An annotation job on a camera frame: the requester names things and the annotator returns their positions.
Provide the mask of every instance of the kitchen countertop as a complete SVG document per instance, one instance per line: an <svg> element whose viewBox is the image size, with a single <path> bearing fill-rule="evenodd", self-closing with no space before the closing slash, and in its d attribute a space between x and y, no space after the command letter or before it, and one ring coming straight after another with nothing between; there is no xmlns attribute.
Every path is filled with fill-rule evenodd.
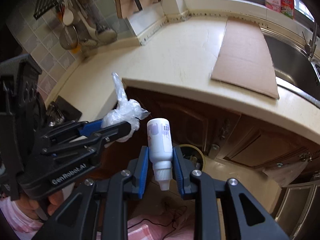
<svg viewBox="0 0 320 240"><path fill-rule="evenodd" d="M279 100L210 79L227 18L193 17L168 24L145 46L105 51L85 59L59 92L83 115L103 117L116 103L111 73L127 86L190 98L244 113L320 144L320 109L278 87Z"/></svg>

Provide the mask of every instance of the white plastic bottle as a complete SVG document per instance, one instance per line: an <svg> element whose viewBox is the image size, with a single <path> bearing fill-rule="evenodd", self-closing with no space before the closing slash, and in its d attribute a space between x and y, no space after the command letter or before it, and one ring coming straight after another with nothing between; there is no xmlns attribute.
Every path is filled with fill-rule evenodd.
<svg viewBox="0 0 320 240"><path fill-rule="evenodd" d="M169 190L172 179L172 141L169 121L155 118L147 123L149 159L161 190Z"/></svg>

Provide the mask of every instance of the kitchen sink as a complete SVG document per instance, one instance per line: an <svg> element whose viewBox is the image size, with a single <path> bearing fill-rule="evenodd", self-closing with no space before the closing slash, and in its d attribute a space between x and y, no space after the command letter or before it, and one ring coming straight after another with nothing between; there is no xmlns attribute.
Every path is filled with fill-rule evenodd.
<svg viewBox="0 0 320 240"><path fill-rule="evenodd" d="M320 108L320 64L310 58L299 44L262 29L270 50L278 86Z"/></svg>

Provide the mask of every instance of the crumpled clear plastic bag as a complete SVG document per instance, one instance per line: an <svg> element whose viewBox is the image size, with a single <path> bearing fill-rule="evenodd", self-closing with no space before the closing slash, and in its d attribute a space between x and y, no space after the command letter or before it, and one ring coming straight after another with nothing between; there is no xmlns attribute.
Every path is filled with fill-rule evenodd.
<svg viewBox="0 0 320 240"><path fill-rule="evenodd" d="M293 182L308 165L308 161L285 164L281 168L274 167L262 170L272 178L280 187L286 187Z"/></svg>
<svg viewBox="0 0 320 240"><path fill-rule="evenodd" d="M139 130L139 120L145 119L150 113L141 108L140 104L136 100L128 100L122 82L117 73L112 73L112 79L116 88L118 105L116 109L111 110L103 117L101 128L127 121L131 124L130 133L127 136L117 140L117 142L125 142L132 137L134 131Z"/></svg>

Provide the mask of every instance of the cardboard sheet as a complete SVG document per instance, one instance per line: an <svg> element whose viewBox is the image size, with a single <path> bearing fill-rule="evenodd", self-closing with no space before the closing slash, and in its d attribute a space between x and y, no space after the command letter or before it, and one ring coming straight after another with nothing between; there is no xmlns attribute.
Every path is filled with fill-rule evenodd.
<svg viewBox="0 0 320 240"><path fill-rule="evenodd" d="M279 99L273 62L258 24L228 18L211 79Z"/></svg>

